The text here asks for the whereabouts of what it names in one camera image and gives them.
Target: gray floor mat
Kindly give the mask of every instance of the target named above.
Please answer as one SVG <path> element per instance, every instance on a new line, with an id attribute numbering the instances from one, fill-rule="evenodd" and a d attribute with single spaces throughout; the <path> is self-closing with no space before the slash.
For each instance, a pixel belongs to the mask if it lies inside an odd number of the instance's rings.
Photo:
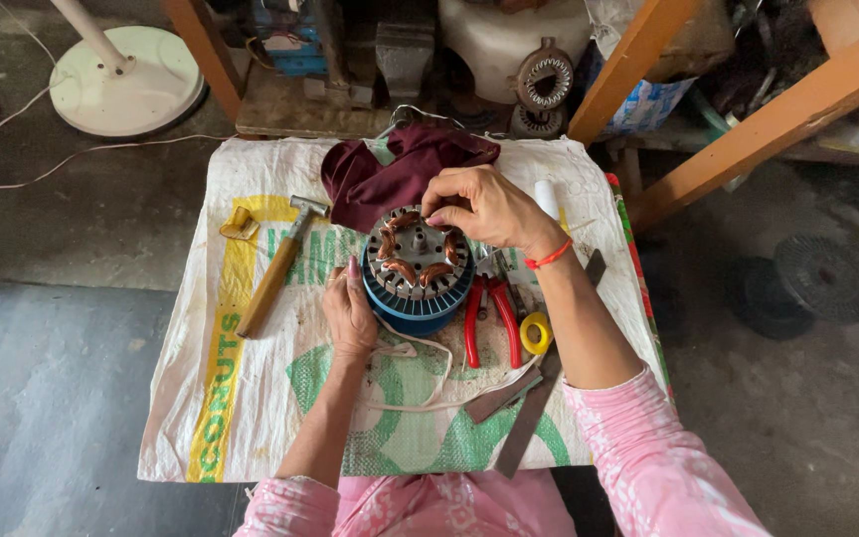
<path id="1" fill-rule="evenodd" d="M 0 285 L 0 535 L 227 535 L 244 485 L 140 482 L 174 293 Z"/>

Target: pink sleeve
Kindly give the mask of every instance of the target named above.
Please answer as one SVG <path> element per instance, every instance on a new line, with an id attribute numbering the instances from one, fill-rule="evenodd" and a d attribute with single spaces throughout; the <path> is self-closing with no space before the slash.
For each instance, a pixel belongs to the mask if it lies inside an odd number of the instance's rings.
<path id="1" fill-rule="evenodd" d="M 310 478 L 261 480 L 234 536 L 329 535 L 339 506 L 340 493 Z"/>
<path id="2" fill-rule="evenodd" d="M 564 390 L 626 536 L 769 535 L 648 366 L 614 388 Z"/>

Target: red pliers handle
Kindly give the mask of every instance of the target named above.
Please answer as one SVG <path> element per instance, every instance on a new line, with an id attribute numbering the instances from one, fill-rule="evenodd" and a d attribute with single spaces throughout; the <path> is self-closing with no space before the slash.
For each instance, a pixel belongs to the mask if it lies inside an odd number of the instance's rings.
<path id="1" fill-rule="evenodd" d="M 519 339 L 519 325 L 515 323 L 513 309 L 509 305 L 506 296 L 508 284 L 498 279 L 490 279 L 488 276 L 476 276 L 472 280 L 470 294 L 467 296 L 466 321 L 463 324 L 463 337 L 466 340 L 466 361 L 471 368 L 479 367 L 479 350 L 476 348 L 476 312 L 479 311 L 479 301 L 483 297 L 483 289 L 489 290 L 490 296 L 495 302 L 502 323 L 506 325 L 506 333 L 509 336 L 509 362 L 513 369 L 522 367 L 522 343 Z"/>

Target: hammer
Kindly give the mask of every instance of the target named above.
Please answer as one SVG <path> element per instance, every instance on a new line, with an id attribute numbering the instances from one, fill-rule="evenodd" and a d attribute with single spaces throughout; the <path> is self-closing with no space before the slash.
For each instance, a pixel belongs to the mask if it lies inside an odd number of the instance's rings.
<path id="1" fill-rule="evenodd" d="M 280 239 L 280 248 L 274 252 L 274 258 L 270 260 L 267 272 L 260 278 L 257 290 L 254 291 L 254 296 L 251 297 L 251 301 L 247 305 L 245 316 L 234 331 L 234 334 L 245 339 L 252 339 L 267 319 L 270 307 L 274 304 L 280 287 L 283 286 L 283 279 L 286 277 L 287 271 L 290 270 L 294 259 L 297 259 L 297 252 L 301 249 L 301 241 L 304 239 L 304 231 L 310 223 L 310 219 L 318 215 L 324 218 L 330 216 L 330 205 L 307 200 L 300 196 L 291 196 L 290 206 L 300 208 L 301 212 L 294 220 L 294 225 L 290 226 L 287 236 Z"/>

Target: yellow tape roll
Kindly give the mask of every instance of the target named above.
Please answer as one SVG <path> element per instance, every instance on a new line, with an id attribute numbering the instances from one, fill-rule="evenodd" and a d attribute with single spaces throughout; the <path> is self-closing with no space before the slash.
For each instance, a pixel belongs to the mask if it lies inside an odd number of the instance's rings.
<path id="1" fill-rule="evenodd" d="M 539 341 L 533 342 L 529 339 L 529 327 L 536 326 L 539 328 Z M 552 342 L 552 328 L 549 327 L 549 318 L 542 311 L 530 313 L 528 317 L 523 319 L 519 325 L 519 338 L 522 339 L 522 346 L 535 356 L 541 355 L 549 349 L 549 343 Z"/>

